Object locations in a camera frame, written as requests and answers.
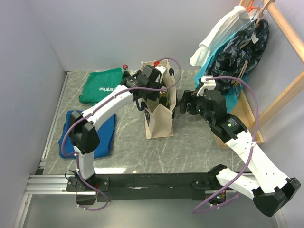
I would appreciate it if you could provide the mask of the beige canvas tote bag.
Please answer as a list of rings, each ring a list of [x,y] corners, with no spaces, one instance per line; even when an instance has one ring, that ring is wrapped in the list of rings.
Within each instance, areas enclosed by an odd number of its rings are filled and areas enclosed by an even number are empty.
[[[146,65],[153,66],[155,61],[142,62],[140,70],[142,71]],[[167,109],[159,103],[159,96],[156,101],[145,100],[141,98],[141,104],[138,105],[144,112],[146,138],[161,138],[173,136],[173,118],[174,110],[177,105],[176,87],[172,86],[176,83],[174,70],[171,68],[168,59],[159,60],[160,65],[167,68],[167,72],[163,77],[161,89],[169,87],[165,90],[168,93],[170,108]]]

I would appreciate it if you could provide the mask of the red cap cola bottle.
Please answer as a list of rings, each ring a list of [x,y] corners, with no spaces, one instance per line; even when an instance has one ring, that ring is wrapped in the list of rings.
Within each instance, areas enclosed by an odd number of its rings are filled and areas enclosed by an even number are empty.
[[[128,65],[123,64],[123,75],[122,75],[122,80],[130,76],[130,72],[128,70]]]

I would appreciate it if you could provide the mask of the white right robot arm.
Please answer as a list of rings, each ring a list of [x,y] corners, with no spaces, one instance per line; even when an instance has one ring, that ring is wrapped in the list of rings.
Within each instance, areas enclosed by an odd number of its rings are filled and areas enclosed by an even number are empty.
[[[185,90],[179,101],[180,113],[199,114],[209,124],[211,131],[232,149],[254,175],[238,175],[224,165],[209,171],[209,186],[230,188],[250,198],[257,209],[271,217],[288,203],[301,187],[300,181],[290,178],[277,168],[253,137],[243,122],[226,108],[226,99],[218,90],[204,93]]]

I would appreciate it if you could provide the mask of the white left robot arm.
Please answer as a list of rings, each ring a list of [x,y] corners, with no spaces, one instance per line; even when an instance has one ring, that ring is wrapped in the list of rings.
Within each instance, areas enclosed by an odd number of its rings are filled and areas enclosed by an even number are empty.
[[[123,77],[117,88],[96,105],[71,114],[69,127],[73,129],[69,137],[78,158],[76,176],[81,176],[78,185],[83,190],[89,191],[95,185],[93,160],[100,144],[99,128],[120,109],[141,97],[155,101],[166,72],[165,67],[146,65],[138,73]]]

